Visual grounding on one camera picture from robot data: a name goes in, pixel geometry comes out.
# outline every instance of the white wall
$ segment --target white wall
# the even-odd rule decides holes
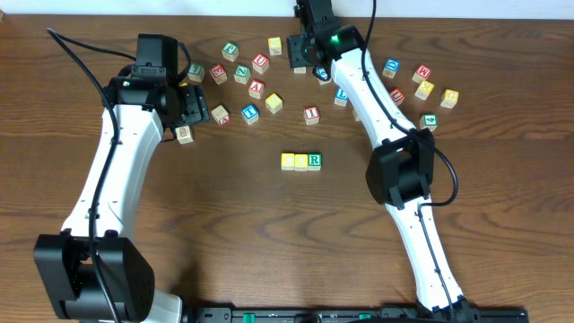
[[[332,0],[370,16],[371,0]],[[292,16],[295,0],[0,0],[5,13]],[[378,0],[379,17],[574,19],[574,0]]]

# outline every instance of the brown wooden surface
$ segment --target brown wooden surface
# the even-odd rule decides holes
[[[349,19],[365,32],[367,20]],[[135,52],[139,32],[186,43],[205,67],[210,109],[224,103],[229,124],[196,127],[196,142],[161,144],[139,204],[137,247],[157,285],[189,300],[240,307],[380,306],[416,299],[399,233],[367,190],[370,144],[352,107],[333,105],[335,85],[288,67],[284,38],[295,19],[7,16],[0,24],[0,321],[52,321],[32,260],[41,233],[57,233],[82,190],[100,136],[100,98],[45,28],[92,45]],[[437,145],[460,177],[458,200],[435,210],[453,273],[482,306],[525,306],[532,322],[574,320],[574,22],[377,20],[370,46],[377,69],[401,61],[392,88],[416,121],[439,116]],[[227,39],[250,65],[267,38],[283,38],[251,127],[239,109],[252,100],[222,58]],[[102,84],[123,58],[74,48]],[[414,98],[414,69],[432,69],[436,87]],[[445,88],[460,91],[453,110]],[[318,105],[307,127],[302,109]],[[283,151],[320,151],[320,172],[280,171]],[[436,161],[435,199],[451,189]]]

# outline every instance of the white arm segment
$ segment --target white arm segment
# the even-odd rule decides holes
[[[352,106],[361,117],[361,122],[367,129],[370,144],[373,149],[379,147],[384,139],[394,142],[405,136],[400,130],[391,127],[391,122],[380,108],[370,92],[369,86],[362,78],[361,50],[356,48],[341,55],[341,59],[333,61],[331,75],[334,82],[343,89],[349,97]],[[413,129],[414,125],[407,119],[403,112],[395,105],[388,94],[385,85],[377,76],[377,71],[370,60],[370,53],[365,56],[365,67],[369,72],[369,79],[378,97],[387,107],[387,110],[395,117],[396,122],[405,129]]]
[[[342,54],[341,59],[333,61],[331,75],[334,82],[347,94],[352,106],[359,114],[359,117],[361,117],[361,121],[369,134],[370,143],[375,149],[382,145],[383,140],[389,139],[391,142],[394,142],[404,137],[405,134],[397,128],[391,127],[390,121],[375,101],[369,86],[363,80],[361,54],[359,48]],[[413,123],[395,105],[387,89],[380,81],[370,59],[369,51],[367,51],[365,56],[365,67],[369,72],[371,84],[389,113],[394,116],[400,126],[405,129],[413,129]],[[429,203],[430,201],[430,197],[426,200],[423,197],[418,197],[405,203],[403,210],[398,210],[392,205],[386,205],[388,212],[401,232],[406,253],[411,261],[417,286],[417,297],[422,306],[428,310],[432,310],[436,306],[439,306],[441,309],[448,306],[447,296],[442,288],[439,276],[435,272],[434,262],[432,261],[422,226],[419,218],[415,216],[418,205]],[[428,206],[423,207],[422,213],[427,232],[429,233],[430,244],[439,263],[450,299],[454,303],[457,301],[458,296],[463,294],[462,290],[448,267],[444,250],[440,245],[437,229],[432,220],[432,209]]]
[[[147,165],[155,147],[161,140],[163,127],[157,111],[144,111],[141,106],[114,107],[119,127],[119,142],[108,176],[101,190],[96,220],[96,234],[102,237],[106,230],[117,231],[135,243],[135,211],[142,192]],[[109,113],[103,113],[100,144],[93,159],[90,174],[74,210],[65,220],[62,230],[72,229],[75,237],[88,236],[88,209],[108,156],[113,127]]]

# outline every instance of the wooden cube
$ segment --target wooden cube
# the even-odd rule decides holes
[[[391,99],[395,102],[396,106],[400,106],[401,103],[404,101],[404,94],[400,92],[398,89],[394,89],[392,92],[389,93]]]
[[[307,171],[309,156],[306,153],[295,154],[295,171]]]
[[[281,55],[281,37],[273,37],[269,39],[269,55]]]
[[[221,64],[210,68],[209,74],[212,75],[212,78],[217,85],[227,81],[227,72],[225,72],[225,68],[223,68],[223,65]]]
[[[249,72],[249,67],[244,65],[237,65],[237,68],[235,69],[235,74],[233,75],[233,77],[235,78],[235,82],[241,84],[247,84],[250,76],[251,72]]]
[[[295,170],[295,154],[282,153],[281,154],[281,170]]]
[[[421,85],[419,85],[419,88],[416,89],[414,96],[421,99],[421,100],[427,100],[427,98],[429,97],[429,94],[431,94],[433,88],[434,88],[433,83],[431,83],[429,81],[422,81]]]
[[[307,170],[321,170],[322,161],[320,153],[310,153]]]
[[[283,100],[279,97],[279,95],[273,93],[269,95],[267,99],[265,99],[265,106],[271,111],[271,113],[275,114],[283,107]]]
[[[319,74],[319,76],[321,76],[322,78],[327,78],[327,73],[325,68],[319,66],[317,68],[317,73]],[[329,78],[329,81],[323,81],[320,78],[317,78],[319,80],[319,85],[323,85],[323,84],[327,84],[327,83],[331,83],[331,81],[333,80],[333,77]]]
[[[437,115],[428,114],[423,115],[420,121],[421,130],[428,128],[430,131],[434,131],[439,126],[439,121],[437,120]]]
[[[239,46],[228,41],[225,46],[223,46],[222,53],[225,59],[230,60],[231,62],[235,62],[239,56]]]
[[[396,71],[398,71],[398,67],[401,65],[401,62],[389,58],[387,63],[385,64],[385,68],[383,68],[383,76],[388,78],[394,78]]]
[[[198,64],[192,64],[189,67],[189,73],[187,73],[187,76],[189,77],[189,79],[191,81],[201,83],[204,80],[204,76],[205,76],[204,67],[201,65],[198,65]]]
[[[349,101],[347,94],[344,93],[343,89],[339,88],[335,94],[335,104],[346,107],[347,101]]]
[[[212,110],[212,116],[219,125],[230,120],[230,113],[222,105]]]
[[[189,128],[189,126],[176,128],[176,134],[178,136],[178,141],[180,144],[187,144],[194,142],[194,138],[191,134],[191,129]]]
[[[303,110],[303,117],[307,126],[315,125],[319,122],[319,110],[317,107],[309,107]]]
[[[453,109],[458,102],[458,92],[452,90],[446,90],[442,94],[442,98],[440,99],[440,106]]]
[[[352,110],[352,117],[355,118],[355,121],[361,121],[361,117],[359,117],[359,113],[357,113],[356,109]]]
[[[261,53],[257,54],[257,56],[253,58],[253,69],[263,74],[267,68],[269,68],[269,58]]]
[[[429,76],[431,76],[431,70],[429,69],[429,67],[425,65],[420,65],[419,68],[416,69],[416,72],[414,72],[413,81],[420,83],[428,79]]]
[[[307,73],[307,67],[306,66],[295,67],[295,68],[293,68],[293,72],[295,74],[306,74]]]
[[[259,120],[259,110],[257,110],[255,105],[249,104],[241,110],[241,116],[243,116],[243,119],[248,125],[251,125]]]
[[[249,85],[249,96],[261,99],[263,97],[263,92],[265,91],[265,84],[258,80],[251,81],[251,85]]]

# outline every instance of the tabletop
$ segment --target tabletop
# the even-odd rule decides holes
[[[368,19],[343,19],[366,32]],[[229,123],[195,127],[195,142],[160,144],[138,208],[136,246],[158,287],[192,304],[237,307],[378,307],[414,303],[416,288],[399,232],[364,178],[371,147],[352,106],[333,104],[336,85],[289,68],[285,38],[295,18],[5,16],[0,23],[0,320],[56,321],[32,259],[41,233],[58,233],[79,197],[100,137],[98,93],[47,35],[52,27],[94,46],[135,53],[137,34],[184,42],[229,80],[203,86]],[[465,296],[481,307],[525,307],[531,322],[574,320],[574,22],[377,19],[370,52],[378,72],[401,61],[388,89],[418,124],[436,113],[437,146],[454,164],[456,202],[435,209],[448,261]],[[257,75],[283,109],[271,114],[233,81],[237,63],[283,54]],[[222,57],[227,40],[238,61]],[[73,48],[102,84],[128,62]],[[180,55],[180,67],[185,60]],[[414,97],[425,64],[435,89]],[[445,89],[460,92],[453,109]],[[240,109],[260,108],[248,126]],[[318,124],[302,110],[318,106]],[[281,171],[282,152],[321,152],[321,171]],[[433,198],[451,191],[435,161]]]

